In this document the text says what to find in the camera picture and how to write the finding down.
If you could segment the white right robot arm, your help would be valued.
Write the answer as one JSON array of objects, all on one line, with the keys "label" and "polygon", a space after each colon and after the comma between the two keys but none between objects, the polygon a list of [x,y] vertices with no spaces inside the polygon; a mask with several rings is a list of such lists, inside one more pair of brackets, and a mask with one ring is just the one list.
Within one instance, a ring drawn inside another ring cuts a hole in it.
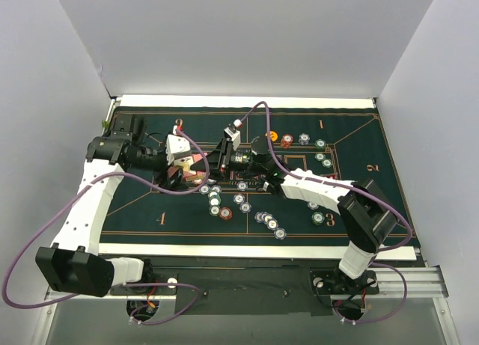
[{"label": "white right robot arm", "polygon": [[210,179],[225,179],[231,172],[242,177],[261,177],[263,187],[285,199],[314,203],[341,216],[349,245],[334,274],[339,290],[350,292],[361,283],[361,276],[379,253],[385,238],[402,215],[386,201],[373,180],[365,182],[335,180],[317,176],[301,168],[290,170],[273,152],[265,135],[254,138],[249,150],[234,149],[223,138],[192,170],[209,171]]}]

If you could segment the green poker chip stack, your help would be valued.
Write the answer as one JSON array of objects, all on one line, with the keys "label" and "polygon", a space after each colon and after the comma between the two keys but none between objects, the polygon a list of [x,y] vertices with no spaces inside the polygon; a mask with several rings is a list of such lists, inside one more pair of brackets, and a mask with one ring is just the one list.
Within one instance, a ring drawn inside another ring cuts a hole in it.
[{"label": "green poker chip stack", "polygon": [[314,212],[311,215],[311,221],[314,225],[321,225],[325,220],[325,216],[321,212]]}]

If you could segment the orange big blind button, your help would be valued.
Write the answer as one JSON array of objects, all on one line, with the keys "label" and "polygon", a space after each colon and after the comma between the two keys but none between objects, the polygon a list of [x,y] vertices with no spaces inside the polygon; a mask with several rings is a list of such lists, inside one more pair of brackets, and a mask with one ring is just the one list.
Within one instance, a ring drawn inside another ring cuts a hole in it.
[{"label": "orange big blind button", "polygon": [[269,137],[271,138],[271,141],[272,141],[272,142],[275,142],[275,141],[278,140],[278,134],[277,134],[276,132],[270,131],[270,132],[267,132],[267,133],[265,134],[265,136],[268,136],[268,135],[269,135]]}]

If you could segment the red poker chip stack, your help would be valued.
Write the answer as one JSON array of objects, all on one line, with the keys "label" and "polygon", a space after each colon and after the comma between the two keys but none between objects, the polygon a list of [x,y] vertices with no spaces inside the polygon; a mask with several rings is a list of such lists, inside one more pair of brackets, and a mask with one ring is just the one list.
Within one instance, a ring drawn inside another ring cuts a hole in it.
[{"label": "red poker chip stack", "polygon": [[229,220],[233,216],[233,212],[230,208],[228,207],[222,207],[219,212],[219,216],[223,220]]}]

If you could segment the blue chip stack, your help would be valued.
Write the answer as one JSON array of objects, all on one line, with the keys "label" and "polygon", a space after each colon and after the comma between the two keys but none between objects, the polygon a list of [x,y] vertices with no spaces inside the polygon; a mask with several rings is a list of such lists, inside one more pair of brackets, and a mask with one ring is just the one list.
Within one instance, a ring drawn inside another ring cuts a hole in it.
[{"label": "blue chip stack", "polygon": [[308,145],[310,140],[310,135],[306,133],[301,133],[298,138],[298,142],[300,145]]}]

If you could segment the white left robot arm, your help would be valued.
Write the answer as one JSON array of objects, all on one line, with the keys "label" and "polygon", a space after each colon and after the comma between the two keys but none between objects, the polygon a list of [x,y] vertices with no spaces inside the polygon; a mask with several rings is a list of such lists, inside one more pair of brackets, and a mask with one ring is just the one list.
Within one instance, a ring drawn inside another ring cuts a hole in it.
[{"label": "white left robot arm", "polygon": [[153,287],[154,276],[141,259],[99,256],[100,235],[106,216],[128,169],[152,171],[156,186],[175,188],[168,179],[174,161],[190,152],[189,142],[178,135],[183,122],[177,119],[157,149],[144,144],[146,121],[137,115],[120,115],[109,129],[88,145],[78,199],[70,206],[60,231],[49,247],[38,249],[35,262],[49,286],[57,292],[103,297],[110,289],[128,284],[144,294]]}]

